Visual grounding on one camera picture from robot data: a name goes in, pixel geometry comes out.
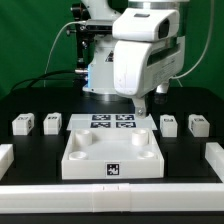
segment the black table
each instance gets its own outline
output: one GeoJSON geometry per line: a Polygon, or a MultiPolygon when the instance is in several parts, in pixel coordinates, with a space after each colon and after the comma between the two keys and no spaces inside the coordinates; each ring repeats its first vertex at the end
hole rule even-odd
{"type": "MultiPolygon", "coordinates": [[[[154,131],[165,159],[162,179],[73,180],[61,178],[61,159],[67,144],[71,114],[134,113],[130,100],[102,102],[82,95],[79,88],[19,89],[0,101],[0,144],[14,144],[15,161],[0,185],[92,184],[92,183],[221,183],[205,160],[207,142],[224,144],[224,101],[202,88],[171,88],[168,102],[156,105],[149,98],[150,113],[159,127],[160,115],[174,115],[178,138],[163,138],[154,131]],[[60,112],[63,126],[58,136],[44,136],[43,120],[60,112]],[[11,122],[21,113],[35,115],[35,127],[28,136],[13,136],[11,122]],[[194,138],[188,130],[188,116],[203,115],[211,125],[209,138],[194,138]]],[[[97,213],[0,215],[1,223],[223,223],[222,212],[186,213],[97,213]]]]}

